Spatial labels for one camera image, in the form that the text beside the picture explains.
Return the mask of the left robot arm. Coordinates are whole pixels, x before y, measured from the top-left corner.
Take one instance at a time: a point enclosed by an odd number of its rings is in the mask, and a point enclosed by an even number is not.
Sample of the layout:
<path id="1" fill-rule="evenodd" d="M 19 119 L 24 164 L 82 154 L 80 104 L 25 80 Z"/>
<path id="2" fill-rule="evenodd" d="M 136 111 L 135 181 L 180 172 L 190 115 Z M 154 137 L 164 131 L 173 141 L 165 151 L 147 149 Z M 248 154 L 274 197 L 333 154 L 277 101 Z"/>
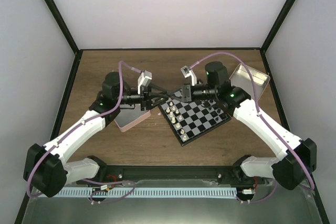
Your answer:
<path id="1" fill-rule="evenodd" d="M 27 152 L 23 178 L 27 195 L 33 197 L 35 187 L 53 197 L 67 184 L 87 179 L 102 184 L 107 178 L 107 164 L 95 156 L 77 161 L 68 160 L 88 139 L 108 126 L 120 113 L 120 105 L 140 105 L 151 109 L 168 99 L 168 92 L 150 83 L 151 73 L 142 71 L 138 87 L 130 88 L 120 72 L 105 76 L 96 100 L 82 118 L 57 138 L 44 145 L 34 144 Z"/>

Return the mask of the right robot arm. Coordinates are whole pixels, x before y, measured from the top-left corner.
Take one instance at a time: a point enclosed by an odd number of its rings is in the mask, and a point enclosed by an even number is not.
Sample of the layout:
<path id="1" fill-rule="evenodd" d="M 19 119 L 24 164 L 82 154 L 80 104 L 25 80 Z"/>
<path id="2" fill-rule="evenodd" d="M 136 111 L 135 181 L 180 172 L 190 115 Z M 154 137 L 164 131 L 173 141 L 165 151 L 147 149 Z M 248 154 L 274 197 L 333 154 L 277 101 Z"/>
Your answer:
<path id="1" fill-rule="evenodd" d="M 233 170 L 235 181 L 244 184 L 253 176 L 273 178 L 285 189 L 293 190 L 307 179 L 313 187 L 311 174 L 317 164 L 316 143 L 310 138 L 303 140 L 294 135 L 266 114 L 257 99 L 252 99 L 241 87 L 232 85 L 221 62 L 206 64 L 205 71 L 207 82 L 197 83 L 192 67 L 182 67 L 182 74 L 192 82 L 182 85 L 181 96 L 173 99 L 187 104 L 214 100 L 224 112 L 251 129 L 275 155 L 274 158 L 246 157 Z"/>

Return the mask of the pink metal tin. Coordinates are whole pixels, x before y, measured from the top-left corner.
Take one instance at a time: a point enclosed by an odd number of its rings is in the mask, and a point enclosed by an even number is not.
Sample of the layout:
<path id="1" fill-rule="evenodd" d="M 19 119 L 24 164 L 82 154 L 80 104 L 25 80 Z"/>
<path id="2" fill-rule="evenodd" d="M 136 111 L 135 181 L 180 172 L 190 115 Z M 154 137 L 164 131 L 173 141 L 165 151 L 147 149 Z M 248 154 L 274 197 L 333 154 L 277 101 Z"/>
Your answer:
<path id="1" fill-rule="evenodd" d="M 140 105 L 123 105 L 114 119 L 121 132 L 125 132 L 151 116 L 150 110 L 141 110 Z"/>

